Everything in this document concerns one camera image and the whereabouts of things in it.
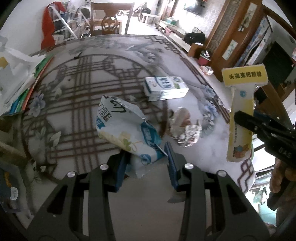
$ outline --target chair back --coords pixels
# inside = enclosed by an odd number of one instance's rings
[[[129,22],[131,20],[131,16],[133,13],[133,7],[135,3],[112,3],[112,2],[105,2],[105,3],[91,3],[91,35],[93,35],[94,30],[94,15],[93,12],[97,10],[103,10],[105,12],[105,16],[99,22],[101,23],[102,27],[102,34],[115,34],[118,20],[116,18],[116,13],[119,10],[129,10],[128,21],[126,23],[125,34],[128,31]]]

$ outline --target television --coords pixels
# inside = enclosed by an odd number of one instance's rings
[[[203,0],[186,0],[184,9],[191,13],[201,15],[205,9],[205,1]]]

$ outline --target floral tablecloth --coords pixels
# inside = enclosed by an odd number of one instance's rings
[[[43,53],[54,56],[35,88],[21,121],[22,140],[37,170],[54,182],[71,170],[86,173],[119,148],[99,139],[96,111],[102,95],[136,102],[164,142],[204,171],[226,170],[243,191],[255,180],[251,161],[226,161],[229,115],[213,89],[169,40],[152,35],[105,35],[73,40]],[[180,76],[189,86],[184,98],[147,102],[145,77]],[[167,110],[186,107],[202,121],[202,138],[179,147],[166,134]]]

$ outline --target plastic snack bag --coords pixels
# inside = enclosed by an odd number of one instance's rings
[[[101,139],[135,155],[128,171],[141,177],[150,165],[165,156],[161,138],[148,123],[140,108],[118,97],[102,96],[98,107],[96,129]]]

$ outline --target white label sticker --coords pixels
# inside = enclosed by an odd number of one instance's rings
[[[16,200],[18,195],[17,188],[10,188],[10,200]]]

